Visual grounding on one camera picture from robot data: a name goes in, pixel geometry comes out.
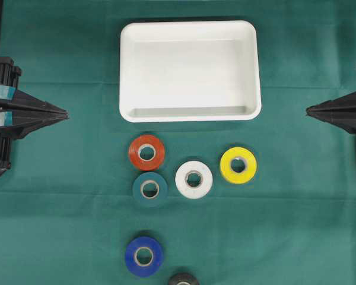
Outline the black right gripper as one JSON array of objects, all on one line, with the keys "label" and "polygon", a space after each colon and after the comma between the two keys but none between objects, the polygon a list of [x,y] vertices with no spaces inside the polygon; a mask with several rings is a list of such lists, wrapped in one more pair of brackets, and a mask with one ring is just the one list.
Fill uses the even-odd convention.
[{"label": "black right gripper", "polygon": [[12,139],[69,118],[66,110],[18,90],[21,74],[10,57],[0,57],[0,169],[11,168]]}]

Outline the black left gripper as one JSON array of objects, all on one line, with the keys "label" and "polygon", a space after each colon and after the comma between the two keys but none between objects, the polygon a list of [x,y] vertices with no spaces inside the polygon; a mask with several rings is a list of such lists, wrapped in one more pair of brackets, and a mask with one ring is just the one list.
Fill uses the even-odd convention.
[{"label": "black left gripper", "polygon": [[356,111],[356,91],[306,109],[308,116],[337,126],[350,134],[356,134],[356,116],[330,113],[328,111]]}]

